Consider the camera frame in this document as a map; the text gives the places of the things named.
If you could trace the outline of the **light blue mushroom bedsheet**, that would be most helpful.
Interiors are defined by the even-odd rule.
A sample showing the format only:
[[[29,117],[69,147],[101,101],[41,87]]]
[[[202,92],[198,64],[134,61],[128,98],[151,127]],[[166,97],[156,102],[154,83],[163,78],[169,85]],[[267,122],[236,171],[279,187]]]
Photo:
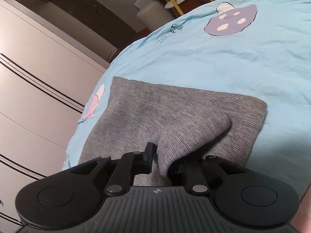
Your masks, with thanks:
[[[108,103],[113,77],[249,95],[267,104],[247,161],[304,196],[310,185],[310,0],[217,0],[123,50],[98,81],[90,118],[81,117],[64,168],[78,164]]]

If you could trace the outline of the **grey sweatpants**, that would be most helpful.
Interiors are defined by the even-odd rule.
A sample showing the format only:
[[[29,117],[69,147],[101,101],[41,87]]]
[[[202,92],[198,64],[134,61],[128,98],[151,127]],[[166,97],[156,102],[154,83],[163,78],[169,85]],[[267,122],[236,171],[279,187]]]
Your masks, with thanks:
[[[168,186],[171,165],[191,153],[244,165],[266,113],[267,104],[251,96],[114,77],[107,107],[79,161],[119,159],[151,142],[157,145],[152,171],[136,176],[134,183]]]

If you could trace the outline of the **grey cylindrical stool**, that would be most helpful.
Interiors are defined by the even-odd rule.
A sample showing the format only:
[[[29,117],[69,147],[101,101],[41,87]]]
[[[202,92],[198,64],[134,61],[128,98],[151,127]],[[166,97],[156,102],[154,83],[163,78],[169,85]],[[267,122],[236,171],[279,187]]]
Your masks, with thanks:
[[[175,19],[159,0],[136,0],[135,7],[137,18],[150,32]]]

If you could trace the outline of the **white sliding wardrobe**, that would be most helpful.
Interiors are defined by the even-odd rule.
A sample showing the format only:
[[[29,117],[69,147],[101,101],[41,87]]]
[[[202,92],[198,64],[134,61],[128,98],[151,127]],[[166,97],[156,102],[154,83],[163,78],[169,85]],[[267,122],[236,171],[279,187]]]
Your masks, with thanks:
[[[1,231],[15,197],[62,170],[85,104],[109,63],[15,0],[1,0]]]

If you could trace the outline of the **dark wooden door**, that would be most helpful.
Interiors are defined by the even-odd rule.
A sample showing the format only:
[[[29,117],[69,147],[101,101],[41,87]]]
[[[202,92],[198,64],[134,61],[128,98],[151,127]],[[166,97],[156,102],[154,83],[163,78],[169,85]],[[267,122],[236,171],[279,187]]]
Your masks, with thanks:
[[[137,32],[97,0],[49,0],[116,48],[129,44]]]

